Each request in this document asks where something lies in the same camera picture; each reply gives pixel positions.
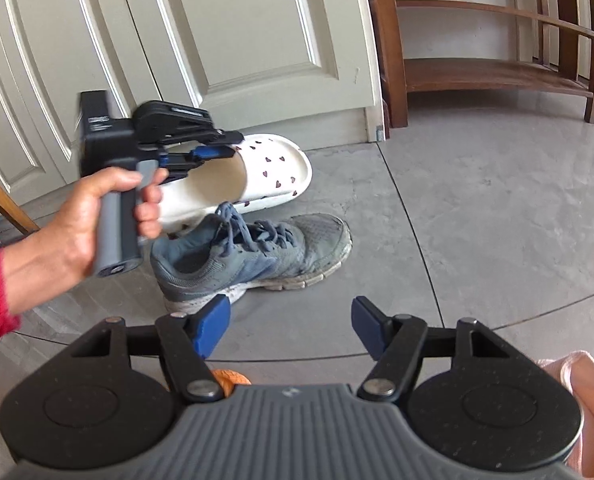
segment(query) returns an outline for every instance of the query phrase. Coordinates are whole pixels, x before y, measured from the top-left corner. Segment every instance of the white slipper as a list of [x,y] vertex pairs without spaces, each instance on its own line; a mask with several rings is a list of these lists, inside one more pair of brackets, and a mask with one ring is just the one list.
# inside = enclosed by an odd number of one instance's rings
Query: white slipper
[[214,158],[186,178],[162,186],[159,221],[164,231],[194,227],[222,202],[240,213],[274,207],[301,195],[311,183],[306,154],[290,140],[252,134],[232,146],[232,158]]

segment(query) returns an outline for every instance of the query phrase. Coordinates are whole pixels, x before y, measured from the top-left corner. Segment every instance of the white cabinet door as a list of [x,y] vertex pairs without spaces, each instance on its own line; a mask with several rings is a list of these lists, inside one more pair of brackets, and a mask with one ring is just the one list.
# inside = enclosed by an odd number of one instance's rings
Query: white cabinet door
[[158,99],[126,0],[0,0],[0,36],[28,111],[66,182],[78,177],[77,94],[115,114]]
[[162,98],[245,128],[374,105],[360,1],[128,4]]
[[0,42],[0,185],[18,203],[63,186],[14,82]]

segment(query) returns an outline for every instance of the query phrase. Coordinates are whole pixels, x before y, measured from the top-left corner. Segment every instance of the gray ribbed panel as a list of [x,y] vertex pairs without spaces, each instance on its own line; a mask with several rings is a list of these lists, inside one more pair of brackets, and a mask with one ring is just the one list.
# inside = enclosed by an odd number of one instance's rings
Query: gray ribbed panel
[[24,463],[5,480],[58,478],[579,480],[562,464],[500,474],[452,462],[423,444],[397,408],[357,399],[343,384],[239,387],[230,399],[188,408],[162,442],[123,464],[66,472]]

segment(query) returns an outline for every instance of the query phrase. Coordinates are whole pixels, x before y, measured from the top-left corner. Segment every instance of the shelf board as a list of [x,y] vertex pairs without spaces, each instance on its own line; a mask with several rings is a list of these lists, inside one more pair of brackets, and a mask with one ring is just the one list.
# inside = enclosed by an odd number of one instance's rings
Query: shelf board
[[581,83],[533,63],[438,57],[405,59],[407,92],[526,88],[592,97]]
[[489,12],[500,12],[501,14],[512,14],[514,16],[521,16],[538,22],[548,23],[554,27],[565,28],[572,30],[586,36],[587,38],[594,38],[594,30],[590,30],[574,23],[565,22],[551,16],[544,14],[537,14],[529,10],[516,9],[515,7],[503,7],[490,4],[479,4],[476,2],[461,2],[459,0],[397,0],[398,7],[435,7],[441,9],[471,9],[471,10],[487,10]]

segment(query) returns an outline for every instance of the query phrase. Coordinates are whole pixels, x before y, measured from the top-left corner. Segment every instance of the pink fabric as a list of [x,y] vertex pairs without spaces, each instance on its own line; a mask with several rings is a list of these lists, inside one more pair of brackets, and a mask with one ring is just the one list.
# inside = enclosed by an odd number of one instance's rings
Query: pink fabric
[[585,351],[577,351],[555,360],[539,360],[537,364],[575,395],[584,414],[582,433],[573,448],[567,465],[584,478],[594,479],[594,359]]

